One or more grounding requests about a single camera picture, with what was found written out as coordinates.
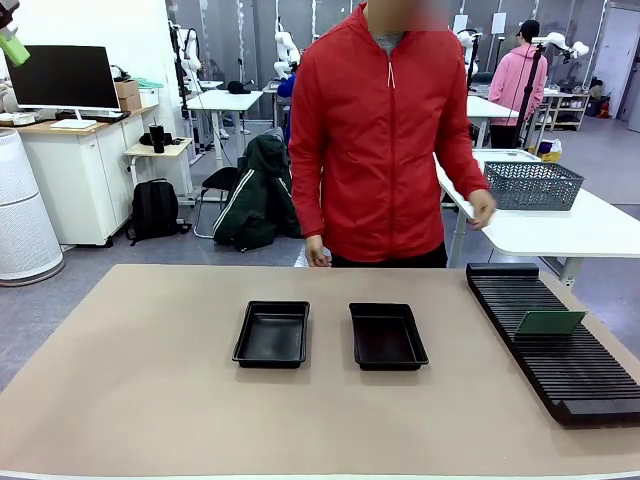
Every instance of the gray plastic crate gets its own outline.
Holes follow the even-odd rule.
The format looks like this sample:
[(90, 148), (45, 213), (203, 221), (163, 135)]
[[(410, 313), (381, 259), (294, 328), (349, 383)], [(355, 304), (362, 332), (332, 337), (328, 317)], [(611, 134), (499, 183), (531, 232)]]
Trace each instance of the gray plastic crate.
[(584, 182), (557, 163), (487, 162), (484, 173), (501, 210), (571, 210)]

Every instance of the zipper pull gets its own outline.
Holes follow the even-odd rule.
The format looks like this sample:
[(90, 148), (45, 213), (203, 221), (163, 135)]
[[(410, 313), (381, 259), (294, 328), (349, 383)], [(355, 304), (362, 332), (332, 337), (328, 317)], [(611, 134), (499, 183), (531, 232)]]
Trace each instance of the zipper pull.
[(387, 78), (387, 88), (391, 88), (391, 86), (393, 86), (393, 89), (396, 89), (396, 79), (393, 76), (393, 66), (391, 65), (391, 59), (389, 59), (389, 77)]

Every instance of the white cabinet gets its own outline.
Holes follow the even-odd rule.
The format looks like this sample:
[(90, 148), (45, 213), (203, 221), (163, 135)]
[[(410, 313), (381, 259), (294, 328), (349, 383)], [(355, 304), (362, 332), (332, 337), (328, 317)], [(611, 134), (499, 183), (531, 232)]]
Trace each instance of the white cabinet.
[[(86, 136), (22, 134), (61, 244), (105, 245), (131, 215), (133, 185), (124, 151), (143, 133), (136, 116)], [(144, 163), (142, 178), (153, 178)]]

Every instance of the person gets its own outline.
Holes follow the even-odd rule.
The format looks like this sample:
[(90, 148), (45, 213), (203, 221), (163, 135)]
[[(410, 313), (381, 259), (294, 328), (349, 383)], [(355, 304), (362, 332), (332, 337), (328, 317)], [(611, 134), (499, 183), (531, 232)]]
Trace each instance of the person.
[[(293, 96), (293, 87), (296, 85), (296, 72), (298, 71), (298, 63), (294, 62), (291, 66), (291, 76), (278, 85), (278, 96), (282, 98), (291, 98)], [(289, 106), (289, 121), (284, 131), (284, 143), (289, 145), (291, 140), (291, 121), (293, 118), (293, 105)]]
[[(520, 46), (504, 56), (493, 77), (489, 90), (490, 102), (516, 112), (520, 111), (524, 99), (524, 89), (529, 82), (533, 68), (533, 56), (537, 48), (531, 44), (531, 40), (539, 36), (540, 24), (537, 21), (527, 20), (522, 24), (517, 35)], [(547, 69), (547, 59), (540, 58), (525, 120), (528, 120), (542, 103), (544, 84), (547, 81)], [(512, 118), (493, 119), (490, 126), (491, 146), (493, 148), (517, 148), (517, 124), (518, 114)]]
[(471, 150), (462, 49), (446, 29), (409, 30), (422, 4), (360, 4), (305, 52), (289, 149), (312, 267), (444, 268), (434, 153), (474, 228), (494, 213)]

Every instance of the chair leg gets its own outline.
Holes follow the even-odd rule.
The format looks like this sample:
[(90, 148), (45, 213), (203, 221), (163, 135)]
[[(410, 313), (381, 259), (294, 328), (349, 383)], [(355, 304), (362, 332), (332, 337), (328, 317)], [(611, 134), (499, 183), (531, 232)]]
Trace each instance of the chair leg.
[(200, 224), (200, 215), (202, 214), (202, 206), (204, 205), (204, 195), (209, 190), (202, 190), (202, 194), (200, 195), (200, 208), (198, 209), (198, 218), (196, 219), (196, 224), (193, 228), (193, 234), (198, 238), (206, 238), (208, 240), (213, 240), (213, 235), (201, 235), (198, 233), (198, 225)]

